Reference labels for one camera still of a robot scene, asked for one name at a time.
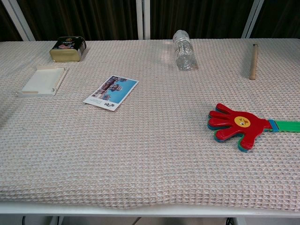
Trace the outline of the black and gold tin can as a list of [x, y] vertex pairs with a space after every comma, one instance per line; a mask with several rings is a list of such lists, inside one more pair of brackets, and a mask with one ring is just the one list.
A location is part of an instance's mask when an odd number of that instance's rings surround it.
[[80, 61], [86, 42], [81, 36], [59, 37], [56, 44], [49, 51], [54, 62], [76, 62]]

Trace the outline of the clear plastic water bottle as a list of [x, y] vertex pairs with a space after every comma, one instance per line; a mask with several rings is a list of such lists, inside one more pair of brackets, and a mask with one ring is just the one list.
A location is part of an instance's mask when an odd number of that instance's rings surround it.
[[176, 65], [180, 70], [190, 70], [196, 66], [196, 58], [189, 35], [184, 30], [175, 32], [173, 38]]

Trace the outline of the photo postcard with blue sky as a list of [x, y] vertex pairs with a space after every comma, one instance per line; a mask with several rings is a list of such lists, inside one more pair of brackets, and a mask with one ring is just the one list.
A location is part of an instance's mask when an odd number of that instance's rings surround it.
[[137, 80], [112, 75], [83, 102], [114, 112], [138, 83]]

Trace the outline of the light wooden stick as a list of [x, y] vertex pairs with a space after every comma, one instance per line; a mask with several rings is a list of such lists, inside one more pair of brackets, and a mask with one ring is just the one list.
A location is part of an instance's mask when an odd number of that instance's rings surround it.
[[251, 57], [250, 75], [249, 75], [250, 80], [256, 79], [257, 57], [258, 57], [258, 44], [254, 43], [252, 57]]

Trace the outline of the black pleated curtain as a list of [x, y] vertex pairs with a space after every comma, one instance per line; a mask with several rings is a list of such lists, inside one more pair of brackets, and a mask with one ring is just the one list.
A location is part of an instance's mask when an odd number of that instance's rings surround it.
[[[136, 0], [16, 0], [37, 41], [138, 39]], [[255, 0], [150, 0], [150, 38], [241, 38]], [[300, 39], [300, 0], [264, 0], [251, 38]]]

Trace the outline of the beige waffle-weave table cloth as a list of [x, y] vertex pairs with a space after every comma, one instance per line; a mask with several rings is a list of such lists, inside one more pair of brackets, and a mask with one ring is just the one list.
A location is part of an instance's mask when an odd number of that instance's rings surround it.
[[[300, 39], [194, 39], [197, 68], [171, 40], [89, 41], [55, 96], [17, 97], [53, 41], [0, 43], [0, 202], [131, 208], [200, 204], [300, 211], [300, 134], [266, 132], [242, 152], [214, 140], [218, 103], [300, 121]], [[139, 83], [113, 112], [83, 101], [112, 75]]]

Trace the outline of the white flat plastic tray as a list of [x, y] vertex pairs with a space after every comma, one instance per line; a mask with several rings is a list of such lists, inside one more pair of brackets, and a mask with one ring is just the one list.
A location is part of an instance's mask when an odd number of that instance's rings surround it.
[[18, 97], [55, 96], [67, 70], [64, 67], [38, 66]]

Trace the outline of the red hand-shaped clapper toy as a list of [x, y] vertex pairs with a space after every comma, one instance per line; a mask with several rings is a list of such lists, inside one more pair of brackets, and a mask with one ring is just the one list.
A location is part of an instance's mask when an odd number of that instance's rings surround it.
[[264, 131], [300, 133], [300, 121], [261, 119], [249, 112], [234, 111], [222, 103], [209, 112], [207, 126], [214, 130], [217, 142], [239, 136], [237, 145], [241, 151], [251, 150], [256, 138]]

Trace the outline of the white upright frame post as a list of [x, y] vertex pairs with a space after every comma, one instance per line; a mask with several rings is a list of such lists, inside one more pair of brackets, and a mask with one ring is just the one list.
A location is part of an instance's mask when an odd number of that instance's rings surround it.
[[139, 40], [150, 39], [150, 0], [135, 0]]

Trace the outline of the white slanted frame post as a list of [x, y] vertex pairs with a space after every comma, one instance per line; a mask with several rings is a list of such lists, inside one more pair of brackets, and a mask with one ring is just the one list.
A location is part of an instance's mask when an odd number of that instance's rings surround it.
[[1, 0], [23, 41], [36, 41], [17, 0]]
[[264, 0], [254, 0], [241, 38], [250, 38], [263, 4]]

